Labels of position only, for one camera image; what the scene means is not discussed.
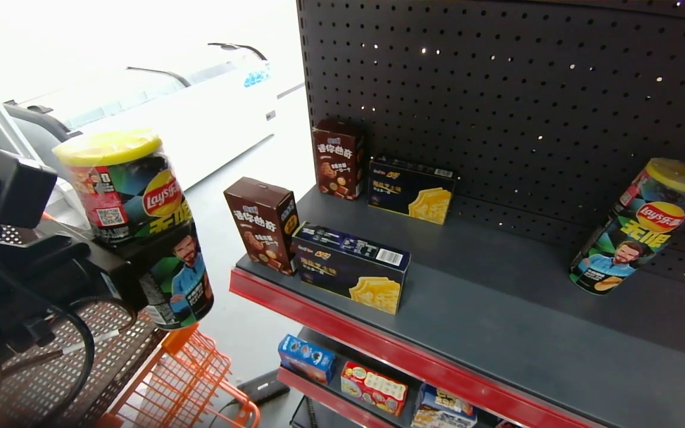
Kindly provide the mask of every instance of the snack package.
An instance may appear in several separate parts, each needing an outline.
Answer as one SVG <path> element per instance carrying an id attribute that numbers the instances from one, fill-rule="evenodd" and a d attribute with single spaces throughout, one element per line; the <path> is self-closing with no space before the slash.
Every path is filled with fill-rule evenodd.
<path id="1" fill-rule="evenodd" d="M 279 343 L 279 357 L 286 369 L 303 374 L 324 385 L 332 382 L 335 354 L 288 334 Z"/>
<path id="2" fill-rule="evenodd" d="M 685 222 L 685 163 L 654 158 L 570 265 L 570 279 L 604 295 L 652 260 Z"/>
<path id="3" fill-rule="evenodd" d="M 313 128 L 313 163 L 322 193 L 354 200 L 364 174 L 364 138 L 353 125 L 323 119 Z"/>
<path id="4" fill-rule="evenodd" d="M 118 247 L 192 219 L 163 141 L 150 130 L 76 136 L 52 149 L 95 236 Z"/>
<path id="5" fill-rule="evenodd" d="M 293 235 L 303 282 L 395 314 L 411 255 L 304 222 Z"/>
<path id="6" fill-rule="evenodd" d="M 509 422 L 508 420 L 498 418 L 498 423 L 495 428 L 520 428 L 520 426 Z"/>
<path id="7" fill-rule="evenodd" d="M 472 404 L 426 383 L 419 387 L 412 428 L 471 428 L 476 423 Z"/>
<path id="8" fill-rule="evenodd" d="M 442 225 L 458 173 L 378 155 L 369 163 L 369 205 Z"/>
<path id="9" fill-rule="evenodd" d="M 353 361 L 345 363 L 340 374 L 340 389 L 348 395 L 400 416 L 408 387 Z"/>
<path id="10" fill-rule="evenodd" d="M 77 136 L 52 151 L 73 176 L 96 239 L 141 277 L 147 315 L 176 330 L 210 312 L 213 292 L 190 206 L 162 144 L 149 130 L 133 130 Z"/>
<path id="11" fill-rule="evenodd" d="M 290 236 L 299 225 L 293 192 L 242 177 L 224 196 L 250 260 L 292 276 L 296 265 Z"/>

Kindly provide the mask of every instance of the yellow lid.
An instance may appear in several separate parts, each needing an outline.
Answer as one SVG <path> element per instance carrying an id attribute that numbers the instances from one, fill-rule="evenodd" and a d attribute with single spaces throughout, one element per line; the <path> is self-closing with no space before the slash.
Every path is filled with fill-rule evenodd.
<path id="1" fill-rule="evenodd" d="M 646 166 L 646 172 L 661 184 L 685 193 L 685 163 L 673 159 L 652 158 Z"/>
<path id="2" fill-rule="evenodd" d="M 143 158 L 160 149 L 163 141 L 150 130 L 116 131 L 77 136 L 52 149 L 71 167 L 117 165 Z"/>

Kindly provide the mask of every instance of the red and white snack box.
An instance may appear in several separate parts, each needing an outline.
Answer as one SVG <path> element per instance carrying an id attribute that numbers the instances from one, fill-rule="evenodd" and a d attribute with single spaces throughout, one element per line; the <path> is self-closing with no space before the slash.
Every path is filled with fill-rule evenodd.
<path id="1" fill-rule="evenodd" d="M 408 387 L 353 361 L 345 363 L 340 381 L 342 392 L 377 406 L 389 414 L 400 416 L 403 404 L 406 403 Z"/>

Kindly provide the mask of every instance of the dark blue snack box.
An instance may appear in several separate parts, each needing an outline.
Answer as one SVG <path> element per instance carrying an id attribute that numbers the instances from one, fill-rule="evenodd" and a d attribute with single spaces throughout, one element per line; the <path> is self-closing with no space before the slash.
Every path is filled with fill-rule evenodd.
<path id="1" fill-rule="evenodd" d="M 411 428 L 472 428 L 477 409 L 442 389 L 422 384 Z"/>
<path id="2" fill-rule="evenodd" d="M 293 234 L 301 280 L 395 314 L 411 255 L 305 222 Z"/>
<path id="3" fill-rule="evenodd" d="M 329 385 L 334 373 L 335 354 L 288 334 L 279 343 L 282 366 L 324 385 Z"/>
<path id="4" fill-rule="evenodd" d="M 442 225 L 459 179 L 456 171 L 378 155 L 369 164 L 369 205 Z"/>

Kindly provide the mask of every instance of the cheese cracker box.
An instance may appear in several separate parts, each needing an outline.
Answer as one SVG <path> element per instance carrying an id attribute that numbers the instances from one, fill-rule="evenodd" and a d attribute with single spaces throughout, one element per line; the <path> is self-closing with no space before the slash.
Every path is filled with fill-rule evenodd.
<path id="1" fill-rule="evenodd" d="M 395 314 L 408 252 L 304 222 L 293 235 L 298 271 L 308 284 Z"/>
<path id="2" fill-rule="evenodd" d="M 313 127 L 313 163 L 322 193 L 347 200 L 359 197 L 363 162 L 364 138 L 358 128 L 332 119 Z"/>
<path id="3" fill-rule="evenodd" d="M 293 192 L 242 177 L 224 196 L 250 260 L 293 275 L 296 266 L 290 237 L 299 224 Z"/>
<path id="4" fill-rule="evenodd" d="M 332 382 L 335 354 L 288 334 L 279 343 L 282 366 L 324 385 Z"/>
<path id="5" fill-rule="evenodd" d="M 476 423 L 472 404 L 426 383 L 419 387 L 411 428 L 471 428 Z"/>
<path id="6" fill-rule="evenodd" d="M 369 164 L 369 205 L 442 225 L 459 179 L 456 171 L 378 155 Z"/>
<path id="7" fill-rule="evenodd" d="M 409 390 L 402 383 L 395 382 L 353 361 L 345 363 L 340 373 L 340 389 L 348 395 L 395 416 L 400 416 Z"/>

